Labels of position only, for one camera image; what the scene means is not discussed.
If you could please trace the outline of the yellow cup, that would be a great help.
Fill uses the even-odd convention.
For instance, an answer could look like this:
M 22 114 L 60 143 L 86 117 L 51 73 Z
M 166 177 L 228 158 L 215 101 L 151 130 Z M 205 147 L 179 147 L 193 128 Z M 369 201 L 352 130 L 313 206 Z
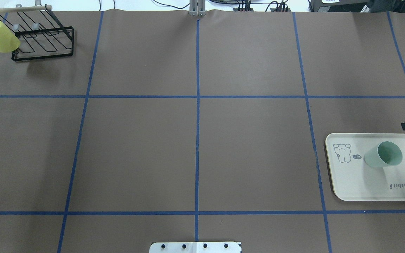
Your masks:
M 21 45 L 20 40 L 6 25 L 0 21 L 0 53 L 10 53 Z

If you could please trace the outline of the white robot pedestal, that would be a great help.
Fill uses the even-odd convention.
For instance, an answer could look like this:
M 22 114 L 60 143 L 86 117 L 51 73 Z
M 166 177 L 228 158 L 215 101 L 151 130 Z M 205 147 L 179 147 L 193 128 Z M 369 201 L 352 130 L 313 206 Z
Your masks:
M 240 242 L 157 242 L 151 244 L 150 253 L 241 253 Z

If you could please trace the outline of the cream rabbit tray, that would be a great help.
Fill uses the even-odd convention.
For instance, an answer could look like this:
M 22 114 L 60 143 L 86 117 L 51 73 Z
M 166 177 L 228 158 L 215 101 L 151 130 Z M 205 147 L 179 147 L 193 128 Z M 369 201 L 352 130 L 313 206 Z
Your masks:
M 373 146 L 397 144 L 403 160 L 397 166 L 372 168 L 364 155 Z M 325 139 L 331 182 L 344 201 L 405 201 L 405 134 L 332 133 Z

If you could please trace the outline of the green cup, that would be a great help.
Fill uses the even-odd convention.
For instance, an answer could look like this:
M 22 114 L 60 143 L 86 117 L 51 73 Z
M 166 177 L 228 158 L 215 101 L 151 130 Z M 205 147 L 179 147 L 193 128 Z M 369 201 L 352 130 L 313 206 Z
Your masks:
M 365 163 L 372 168 L 384 168 L 397 166 L 403 160 L 403 153 L 400 147 L 389 141 L 384 141 L 373 146 L 364 155 Z

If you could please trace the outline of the aluminium frame post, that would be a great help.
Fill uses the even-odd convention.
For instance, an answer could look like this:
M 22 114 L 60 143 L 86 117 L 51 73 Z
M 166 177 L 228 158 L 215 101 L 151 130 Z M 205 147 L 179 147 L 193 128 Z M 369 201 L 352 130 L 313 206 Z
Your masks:
M 189 15 L 191 17 L 206 16 L 206 1 L 205 0 L 190 0 L 189 2 Z

